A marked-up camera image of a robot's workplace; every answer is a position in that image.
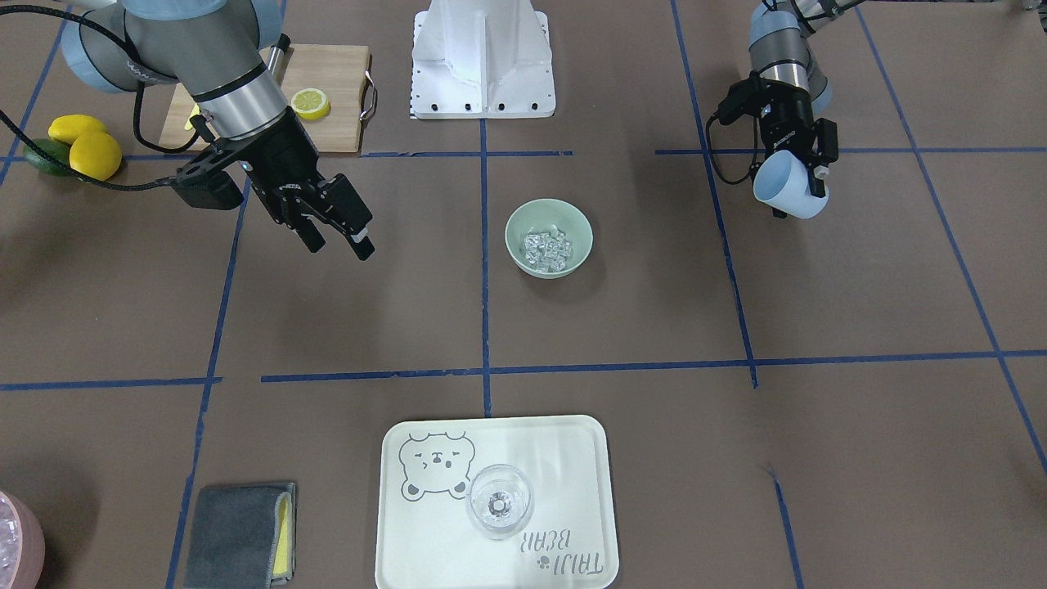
white mug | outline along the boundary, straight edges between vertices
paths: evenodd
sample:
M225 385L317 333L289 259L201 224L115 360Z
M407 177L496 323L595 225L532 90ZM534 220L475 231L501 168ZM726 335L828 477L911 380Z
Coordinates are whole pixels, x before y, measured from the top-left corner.
M782 150L773 153L756 172L753 196L794 217L809 219L825 208L829 187L825 186L824 197L810 194L807 168L795 155Z

pink bowl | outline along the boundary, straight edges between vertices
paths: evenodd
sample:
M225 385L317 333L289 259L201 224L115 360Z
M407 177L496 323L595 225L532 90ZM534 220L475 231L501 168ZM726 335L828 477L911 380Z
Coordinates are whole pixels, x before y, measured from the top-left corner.
M15 509L15 522L21 530L21 547L15 557L15 576L10 589L32 589L40 581L44 567L44 533L32 512L24 503L0 492L0 499L7 500Z

wooden cutting board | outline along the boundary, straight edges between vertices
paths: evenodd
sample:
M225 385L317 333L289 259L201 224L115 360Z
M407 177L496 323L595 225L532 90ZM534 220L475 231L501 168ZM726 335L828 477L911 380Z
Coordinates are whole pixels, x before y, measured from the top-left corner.
M262 59L268 63L268 50ZM282 75L277 75L284 95L290 100L303 88L319 88L331 100L331 114L319 120L302 120L316 149L325 153L357 153L360 151L360 112L366 89L366 71L371 49L354 45L291 45L284 56ZM168 116L160 131L160 144L179 146L193 136L185 123L196 104L179 84L171 99ZM200 151L207 143L198 140L191 151Z

white tray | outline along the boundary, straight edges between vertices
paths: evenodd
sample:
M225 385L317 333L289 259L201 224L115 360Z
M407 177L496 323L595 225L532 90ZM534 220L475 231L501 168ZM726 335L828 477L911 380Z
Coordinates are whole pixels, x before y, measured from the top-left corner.
M529 479L533 516L494 541L474 525L465 494L471 477L499 463ZM607 437L592 417L405 422L385 434L380 589L602 589L618 575L616 534Z

yellow lemon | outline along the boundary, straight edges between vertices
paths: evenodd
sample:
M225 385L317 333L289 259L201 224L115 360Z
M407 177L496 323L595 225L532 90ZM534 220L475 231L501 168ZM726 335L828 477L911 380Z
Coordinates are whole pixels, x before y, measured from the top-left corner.
M89 114L67 114L51 121L47 135L55 141L71 145L84 133L108 133L106 124Z
M200 114L200 105L195 105L193 107L193 112L190 113L190 117L185 119L185 130L193 130L193 117Z
M306 120L316 120L331 112L331 103L322 90L306 88L291 97L291 109Z
M120 166L124 153L116 139L97 131L84 133L69 150L69 165L95 180L108 180Z

